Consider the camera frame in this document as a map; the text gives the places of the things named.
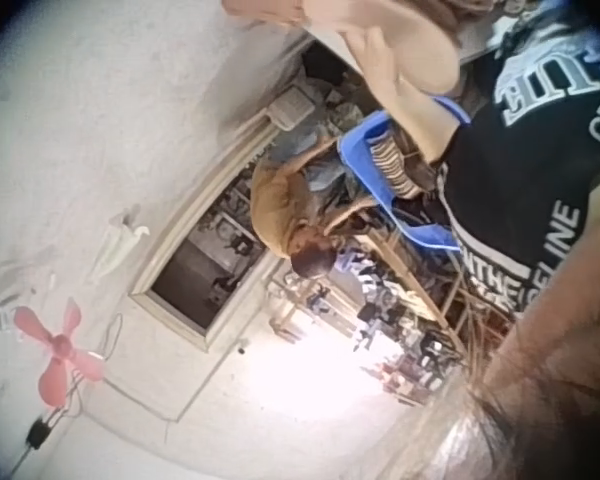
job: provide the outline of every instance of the shelf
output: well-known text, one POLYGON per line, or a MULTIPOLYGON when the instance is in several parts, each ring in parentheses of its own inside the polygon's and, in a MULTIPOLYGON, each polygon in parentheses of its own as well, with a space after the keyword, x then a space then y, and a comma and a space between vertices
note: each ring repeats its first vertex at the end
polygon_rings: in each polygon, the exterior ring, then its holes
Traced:
POLYGON ((245 227, 240 225, 240 223, 237 220, 235 220, 229 213, 227 213, 226 210, 218 207, 218 212, 220 213, 220 216, 222 218, 224 218, 233 227, 235 227, 237 230, 239 230, 240 233, 244 234, 245 237, 247 237, 249 240, 251 240, 254 243, 260 244, 260 240, 258 240, 256 238, 256 236, 253 233, 251 233, 248 229, 246 229, 245 227))

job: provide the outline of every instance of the blue chair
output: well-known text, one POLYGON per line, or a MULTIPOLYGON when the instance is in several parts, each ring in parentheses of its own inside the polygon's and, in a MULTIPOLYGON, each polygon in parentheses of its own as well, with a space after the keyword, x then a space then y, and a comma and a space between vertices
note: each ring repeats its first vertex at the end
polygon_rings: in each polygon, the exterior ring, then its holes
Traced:
MULTIPOLYGON (((433 97, 448 109, 460 122, 471 122, 469 115, 455 102, 446 97, 433 97)), ((381 135, 389 128, 389 115, 384 111, 374 112, 360 125, 350 130, 338 142, 340 158, 360 179, 369 192, 378 200, 400 231, 412 242, 426 248, 438 250, 459 250, 449 230, 440 225, 411 226, 396 218, 391 210, 395 195, 387 179, 373 163, 367 139, 381 135)))

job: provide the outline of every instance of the wall-mounted object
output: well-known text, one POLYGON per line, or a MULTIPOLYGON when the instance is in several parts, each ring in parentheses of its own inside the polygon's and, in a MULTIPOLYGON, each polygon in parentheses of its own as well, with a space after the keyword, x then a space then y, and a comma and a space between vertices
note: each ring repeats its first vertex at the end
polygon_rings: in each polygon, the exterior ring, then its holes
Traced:
POLYGON ((80 308, 73 299, 67 302, 62 333, 58 335, 49 332, 29 307, 16 308, 14 316, 16 327, 51 349, 52 357, 49 366, 38 381, 40 397, 49 406, 62 407, 66 402, 67 361, 71 362, 87 380, 97 381, 104 377, 104 359, 94 352, 76 349, 71 343, 71 335, 81 321, 80 308))
POLYGON ((104 242, 87 280, 97 283, 105 275, 118 268, 138 245, 143 235, 149 234, 150 231, 145 226, 131 229, 124 221, 119 224, 109 224, 104 242))
POLYGON ((315 109, 311 99, 298 87, 292 86, 267 107, 267 116, 276 127, 290 132, 315 109))

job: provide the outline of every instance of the wall fan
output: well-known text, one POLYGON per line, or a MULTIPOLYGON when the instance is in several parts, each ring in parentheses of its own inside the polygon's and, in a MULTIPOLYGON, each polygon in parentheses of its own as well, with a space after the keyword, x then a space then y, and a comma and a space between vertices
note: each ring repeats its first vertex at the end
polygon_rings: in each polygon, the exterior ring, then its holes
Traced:
POLYGON ((82 314, 73 299, 67 302, 62 333, 53 335, 40 322, 29 307, 17 307, 14 324, 29 337, 35 338, 51 349, 49 366, 40 376, 38 391, 49 406, 62 407, 67 398, 67 367, 72 363, 87 380, 97 381, 104 377, 104 359, 97 353, 74 348, 71 335, 80 325, 82 314))

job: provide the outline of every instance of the striped cloth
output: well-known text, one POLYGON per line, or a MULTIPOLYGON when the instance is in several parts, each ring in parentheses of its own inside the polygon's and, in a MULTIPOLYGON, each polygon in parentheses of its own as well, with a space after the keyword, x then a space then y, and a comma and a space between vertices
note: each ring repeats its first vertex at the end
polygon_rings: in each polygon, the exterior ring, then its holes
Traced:
POLYGON ((393 131, 367 140, 371 149, 373 163, 383 173, 393 192, 400 198, 413 198, 420 190, 404 171, 404 155, 398 148, 393 131))

